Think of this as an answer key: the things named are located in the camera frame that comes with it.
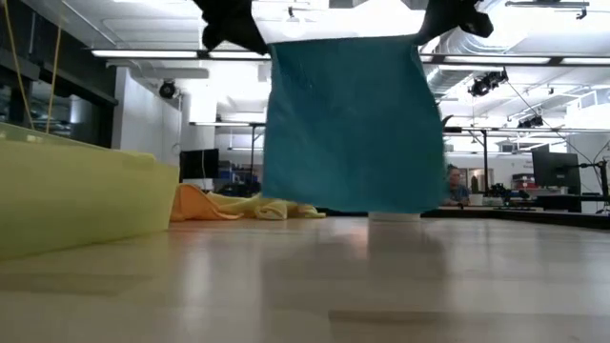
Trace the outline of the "large black monitor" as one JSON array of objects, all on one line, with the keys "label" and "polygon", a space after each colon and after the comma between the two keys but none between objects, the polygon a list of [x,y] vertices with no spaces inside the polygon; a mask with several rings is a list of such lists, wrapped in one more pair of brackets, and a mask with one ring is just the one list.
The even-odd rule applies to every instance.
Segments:
[{"label": "large black monitor", "polygon": [[566,188],[569,194],[580,195],[580,167],[576,154],[533,151],[532,159],[539,187]]}]

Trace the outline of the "black aluminium table frame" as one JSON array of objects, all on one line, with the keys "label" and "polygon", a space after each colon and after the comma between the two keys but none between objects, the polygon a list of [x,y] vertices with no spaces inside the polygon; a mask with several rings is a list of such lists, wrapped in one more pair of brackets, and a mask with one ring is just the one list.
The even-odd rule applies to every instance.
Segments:
[{"label": "black aluminium table frame", "polygon": [[610,215],[584,214],[577,212],[546,212],[521,210],[506,210],[494,207],[440,207],[431,211],[418,213],[390,213],[390,212],[338,212],[318,208],[330,216],[363,217],[389,221],[406,221],[414,218],[435,219],[494,219],[518,221],[544,225],[556,225],[582,229],[600,230],[610,232]]}]

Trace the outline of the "yellow translucent plastic bin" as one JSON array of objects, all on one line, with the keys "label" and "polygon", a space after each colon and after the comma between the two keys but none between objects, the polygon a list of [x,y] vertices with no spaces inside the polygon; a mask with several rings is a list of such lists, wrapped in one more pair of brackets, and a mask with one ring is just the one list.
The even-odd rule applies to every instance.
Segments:
[{"label": "yellow translucent plastic bin", "polygon": [[0,123],[0,260],[168,228],[178,168]]}]

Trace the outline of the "silver ceiling duct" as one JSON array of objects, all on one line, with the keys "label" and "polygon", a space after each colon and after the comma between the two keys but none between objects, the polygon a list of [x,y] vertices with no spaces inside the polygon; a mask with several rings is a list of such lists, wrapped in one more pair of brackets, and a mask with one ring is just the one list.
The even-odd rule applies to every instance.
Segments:
[{"label": "silver ceiling duct", "polygon": [[515,46],[511,41],[497,41],[492,37],[482,38],[462,29],[453,29],[440,36],[435,53],[440,54],[487,54],[505,53]]}]

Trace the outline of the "person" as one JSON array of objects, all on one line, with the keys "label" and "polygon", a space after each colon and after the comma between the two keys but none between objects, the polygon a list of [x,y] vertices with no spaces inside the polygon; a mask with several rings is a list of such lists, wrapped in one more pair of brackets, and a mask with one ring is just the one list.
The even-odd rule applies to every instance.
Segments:
[{"label": "person", "polygon": [[460,183],[459,169],[454,165],[447,168],[448,176],[448,197],[444,201],[445,206],[465,207],[470,205],[470,193],[468,189]]}]

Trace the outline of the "teal microfiber towel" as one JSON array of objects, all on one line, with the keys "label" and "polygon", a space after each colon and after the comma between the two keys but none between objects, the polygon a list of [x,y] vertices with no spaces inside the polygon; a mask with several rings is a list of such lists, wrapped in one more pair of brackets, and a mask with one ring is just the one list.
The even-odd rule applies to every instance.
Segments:
[{"label": "teal microfiber towel", "polygon": [[340,212],[445,199],[442,124],[410,35],[274,43],[262,193]]}]

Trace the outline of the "yellow microfiber towel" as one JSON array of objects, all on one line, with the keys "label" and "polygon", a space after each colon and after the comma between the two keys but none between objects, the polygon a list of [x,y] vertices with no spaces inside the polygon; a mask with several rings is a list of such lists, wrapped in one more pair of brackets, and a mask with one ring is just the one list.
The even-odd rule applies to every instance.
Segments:
[{"label": "yellow microfiber towel", "polygon": [[242,218],[283,221],[289,218],[321,219],[326,217],[325,213],[319,212],[314,206],[283,199],[265,198],[259,193],[252,197],[238,197],[209,192],[207,197],[218,206],[222,213],[238,215]]}]

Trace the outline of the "black background rig frame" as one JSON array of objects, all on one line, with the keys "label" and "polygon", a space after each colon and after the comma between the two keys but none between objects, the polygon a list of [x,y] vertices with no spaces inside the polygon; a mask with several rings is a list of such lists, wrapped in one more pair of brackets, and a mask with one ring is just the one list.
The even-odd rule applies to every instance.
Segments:
[{"label": "black background rig frame", "polygon": [[483,168],[484,168],[484,189],[489,191],[489,167],[488,167],[488,137],[490,133],[514,133],[517,138],[520,138],[521,133],[550,133],[552,138],[560,138],[566,144],[569,144],[565,134],[610,134],[610,130],[604,129],[562,129],[562,128],[494,128],[494,127],[444,127],[443,134],[445,136],[458,136],[467,132],[483,147]]},{"label": "black background rig frame", "polygon": [[250,128],[251,129],[251,145],[250,145],[250,182],[254,182],[254,151],[256,150],[255,142],[261,136],[256,134],[258,128],[265,128],[264,122],[190,122],[190,126],[214,127],[214,128]]}]

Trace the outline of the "small black monitor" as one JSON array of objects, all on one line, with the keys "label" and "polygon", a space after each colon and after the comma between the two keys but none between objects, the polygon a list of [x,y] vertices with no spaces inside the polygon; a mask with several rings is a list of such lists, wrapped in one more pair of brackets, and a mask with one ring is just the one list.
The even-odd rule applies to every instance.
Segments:
[{"label": "small black monitor", "polygon": [[219,177],[219,149],[182,151],[180,179],[216,179]]}]

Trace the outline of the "orange microfiber towel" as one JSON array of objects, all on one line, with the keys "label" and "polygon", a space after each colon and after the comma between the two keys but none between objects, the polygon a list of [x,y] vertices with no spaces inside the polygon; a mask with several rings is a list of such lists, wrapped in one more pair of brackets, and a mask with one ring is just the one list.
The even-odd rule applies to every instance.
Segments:
[{"label": "orange microfiber towel", "polygon": [[206,193],[194,185],[179,184],[176,187],[171,222],[236,220],[241,217],[241,213],[230,214],[220,210]]}]

